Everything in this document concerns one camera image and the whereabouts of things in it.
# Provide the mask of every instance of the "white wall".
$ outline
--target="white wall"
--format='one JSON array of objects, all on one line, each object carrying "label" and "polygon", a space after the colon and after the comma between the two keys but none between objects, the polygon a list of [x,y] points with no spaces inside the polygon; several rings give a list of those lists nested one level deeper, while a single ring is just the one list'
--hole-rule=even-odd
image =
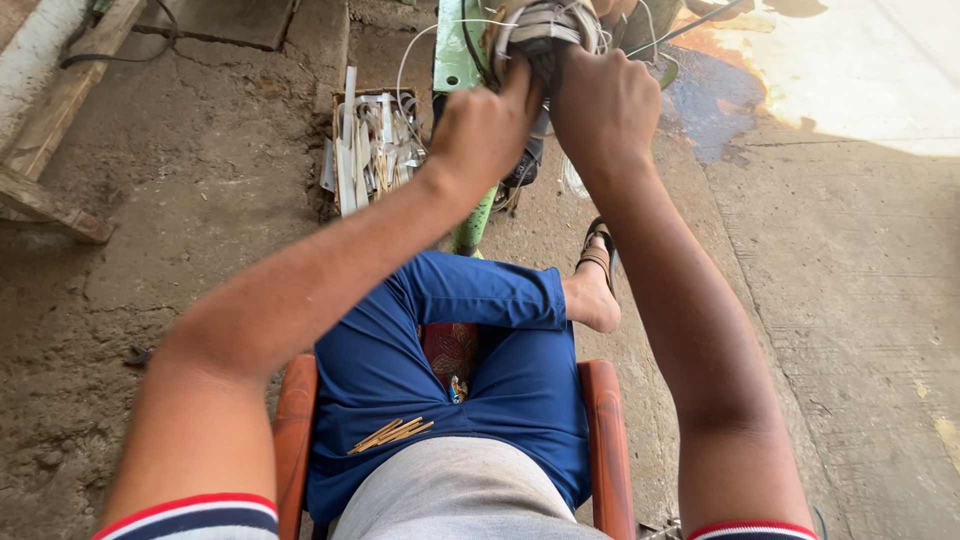
[{"label": "white wall", "polygon": [[57,70],[60,46],[84,18],[85,0],[40,0],[0,53],[0,149]]}]

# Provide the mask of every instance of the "sandal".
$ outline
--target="sandal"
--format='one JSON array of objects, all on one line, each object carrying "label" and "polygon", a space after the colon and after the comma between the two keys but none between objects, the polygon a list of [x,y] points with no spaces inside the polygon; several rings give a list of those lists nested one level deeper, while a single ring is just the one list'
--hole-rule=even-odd
[{"label": "sandal", "polygon": [[[598,234],[603,237],[604,245],[607,249],[590,245],[590,242]],[[603,268],[604,274],[607,275],[607,287],[610,288],[610,292],[619,306],[620,297],[616,294],[615,271],[616,265],[620,261],[620,254],[617,253],[616,247],[613,246],[613,237],[610,236],[610,230],[607,229],[607,224],[604,223],[602,216],[598,216],[593,220],[593,223],[590,223],[587,229],[587,237],[584,238],[584,249],[580,252],[580,260],[577,261],[577,265],[573,267],[574,271],[587,260],[596,262]]]}]

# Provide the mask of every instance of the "chair armrest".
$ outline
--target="chair armrest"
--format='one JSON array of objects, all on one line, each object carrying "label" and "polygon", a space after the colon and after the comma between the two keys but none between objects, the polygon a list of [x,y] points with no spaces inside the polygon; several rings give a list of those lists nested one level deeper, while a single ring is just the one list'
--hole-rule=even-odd
[{"label": "chair armrest", "polygon": [[276,402],[274,452],[280,540],[297,540],[300,536],[317,379],[317,361],[313,355],[297,356],[287,364]]},{"label": "chair armrest", "polygon": [[636,540],[627,431],[612,362],[578,362],[590,428],[593,525],[613,540]]}]

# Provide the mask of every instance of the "striped sleeve cuff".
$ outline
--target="striped sleeve cuff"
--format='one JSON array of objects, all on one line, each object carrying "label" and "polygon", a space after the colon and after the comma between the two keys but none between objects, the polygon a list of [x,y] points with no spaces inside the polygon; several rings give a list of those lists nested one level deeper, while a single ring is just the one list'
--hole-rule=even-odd
[{"label": "striped sleeve cuff", "polygon": [[730,521],[701,527],[686,540],[817,540],[808,528],[769,520]]},{"label": "striped sleeve cuff", "polygon": [[91,540],[159,540],[201,528],[196,538],[276,540],[276,506],[250,493],[197,495],[140,510]]}]

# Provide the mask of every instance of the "bare foot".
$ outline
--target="bare foot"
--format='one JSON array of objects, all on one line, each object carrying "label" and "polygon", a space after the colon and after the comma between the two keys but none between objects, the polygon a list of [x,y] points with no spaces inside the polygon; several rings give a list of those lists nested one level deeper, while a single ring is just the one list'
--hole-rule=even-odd
[{"label": "bare foot", "polygon": [[[603,248],[603,238],[598,234],[590,245]],[[591,260],[583,262],[573,276],[563,280],[563,286],[568,320],[601,333],[610,333],[620,325],[620,306],[607,287],[602,266]]]}]

